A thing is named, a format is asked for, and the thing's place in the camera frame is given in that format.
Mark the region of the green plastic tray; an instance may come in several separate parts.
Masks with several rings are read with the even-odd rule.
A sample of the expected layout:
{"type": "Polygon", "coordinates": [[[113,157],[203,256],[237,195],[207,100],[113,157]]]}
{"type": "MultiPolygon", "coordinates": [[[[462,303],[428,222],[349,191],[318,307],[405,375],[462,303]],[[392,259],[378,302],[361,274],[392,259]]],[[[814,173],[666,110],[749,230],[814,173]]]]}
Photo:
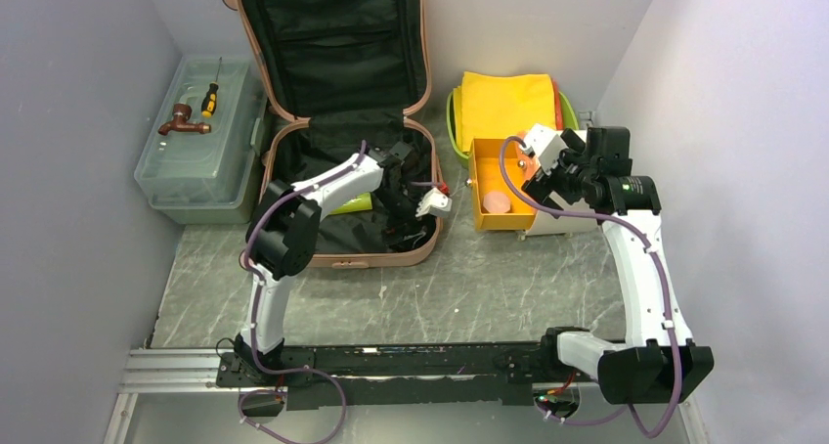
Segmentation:
{"type": "MultiPolygon", "coordinates": [[[[446,122],[447,130],[453,150],[458,158],[460,166],[464,169],[468,168],[469,153],[464,152],[460,147],[459,140],[459,120],[460,114],[457,111],[457,104],[460,101],[460,87],[456,87],[447,97],[446,104],[446,122]]],[[[573,109],[568,97],[561,91],[560,97],[562,102],[562,110],[564,115],[564,126],[579,129],[580,125],[577,119],[577,113],[573,109]]]]}

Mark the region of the red printed package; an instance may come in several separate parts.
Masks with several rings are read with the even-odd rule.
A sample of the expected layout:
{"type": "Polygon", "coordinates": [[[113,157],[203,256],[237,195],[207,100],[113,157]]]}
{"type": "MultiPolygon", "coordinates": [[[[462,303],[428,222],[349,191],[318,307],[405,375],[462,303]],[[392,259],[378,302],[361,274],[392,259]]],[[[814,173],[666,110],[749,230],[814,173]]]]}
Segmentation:
{"type": "Polygon", "coordinates": [[[562,110],[562,102],[559,92],[559,87],[557,82],[554,79],[550,80],[552,91],[553,91],[553,104],[554,104],[554,112],[555,112],[555,129],[556,130],[563,130],[564,129],[564,115],[562,110]]]}

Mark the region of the pink hexagonal lid jar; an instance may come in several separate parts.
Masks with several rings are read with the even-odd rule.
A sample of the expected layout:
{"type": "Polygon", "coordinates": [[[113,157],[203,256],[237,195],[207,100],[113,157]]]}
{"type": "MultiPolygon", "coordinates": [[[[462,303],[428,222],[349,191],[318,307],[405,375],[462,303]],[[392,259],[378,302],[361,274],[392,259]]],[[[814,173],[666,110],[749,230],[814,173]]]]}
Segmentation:
{"type": "Polygon", "coordinates": [[[482,211],[488,214],[507,214],[512,209],[509,196],[500,191],[486,193],[481,199],[482,211]]]}

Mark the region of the cream appliance with orange rim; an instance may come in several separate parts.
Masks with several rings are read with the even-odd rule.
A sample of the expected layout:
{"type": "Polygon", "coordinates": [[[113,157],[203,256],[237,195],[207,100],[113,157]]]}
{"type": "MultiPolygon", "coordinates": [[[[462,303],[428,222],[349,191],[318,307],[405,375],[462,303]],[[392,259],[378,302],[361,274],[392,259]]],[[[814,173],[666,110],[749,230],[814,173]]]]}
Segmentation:
{"type": "Polygon", "coordinates": [[[592,219],[554,218],[540,212],[513,194],[501,175],[501,138],[475,138],[468,158],[471,179],[471,210],[473,227],[478,232],[515,232],[520,239],[527,237],[566,235],[589,232],[597,227],[592,219]],[[482,211],[481,199],[491,191],[507,194],[512,209],[507,214],[488,214],[482,211]]]}

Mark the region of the yellow cloth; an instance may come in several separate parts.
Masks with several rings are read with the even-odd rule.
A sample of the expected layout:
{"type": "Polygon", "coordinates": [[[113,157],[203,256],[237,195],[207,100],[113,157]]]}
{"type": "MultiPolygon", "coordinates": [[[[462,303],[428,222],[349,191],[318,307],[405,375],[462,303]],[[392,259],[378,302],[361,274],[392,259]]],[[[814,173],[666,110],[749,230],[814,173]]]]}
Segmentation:
{"type": "Polygon", "coordinates": [[[457,104],[461,149],[470,153],[475,138],[517,135],[537,123],[555,129],[551,79],[547,74],[465,72],[457,104]]]}

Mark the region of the pink hard-shell suitcase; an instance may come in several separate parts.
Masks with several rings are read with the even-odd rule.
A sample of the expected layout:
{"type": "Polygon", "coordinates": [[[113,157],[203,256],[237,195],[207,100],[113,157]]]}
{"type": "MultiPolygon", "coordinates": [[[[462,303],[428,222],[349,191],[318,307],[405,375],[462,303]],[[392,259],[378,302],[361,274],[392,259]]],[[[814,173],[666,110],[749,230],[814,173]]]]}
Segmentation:
{"type": "MultiPolygon", "coordinates": [[[[387,151],[403,142],[417,154],[404,180],[428,190],[441,182],[434,137],[415,120],[432,89],[423,0],[223,2],[239,14],[269,104],[284,120],[264,157],[259,204],[271,182],[311,179],[363,144],[387,151]]],[[[371,211],[322,221],[313,266],[412,266],[432,252],[437,217],[391,226],[371,199],[371,211]]]]}

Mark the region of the green yellow bottle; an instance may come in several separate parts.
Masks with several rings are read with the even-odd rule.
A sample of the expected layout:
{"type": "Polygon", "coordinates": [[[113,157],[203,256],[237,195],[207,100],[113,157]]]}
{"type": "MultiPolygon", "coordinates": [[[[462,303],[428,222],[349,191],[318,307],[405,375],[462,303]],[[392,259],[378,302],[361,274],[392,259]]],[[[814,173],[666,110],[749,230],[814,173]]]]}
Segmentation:
{"type": "Polygon", "coordinates": [[[372,199],[370,193],[359,194],[353,199],[343,203],[331,214],[347,214],[372,210],[372,199]]]}

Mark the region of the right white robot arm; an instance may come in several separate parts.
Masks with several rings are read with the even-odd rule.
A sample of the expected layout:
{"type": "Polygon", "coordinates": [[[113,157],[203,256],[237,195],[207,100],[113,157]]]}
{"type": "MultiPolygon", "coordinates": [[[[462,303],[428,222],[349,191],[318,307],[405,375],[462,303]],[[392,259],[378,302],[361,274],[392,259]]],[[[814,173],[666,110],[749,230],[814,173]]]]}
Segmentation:
{"type": "Polygon", "coordinates": [[[631,133],[590,128],[584,137],[536,124],[518,148],[535,166],[523,195],[557,217],[578,217],[565,204],[584,202],[610,247],[620,279],[626,336],[621,343],[577,328],[555,328],[539,354],[551,380],[575,369],[594,379],[615,405],[677,404],[712,371],[708,346],[694,342],[676,301],[662,246],[662,205],[652,178],[633,174],[631,133]]]}

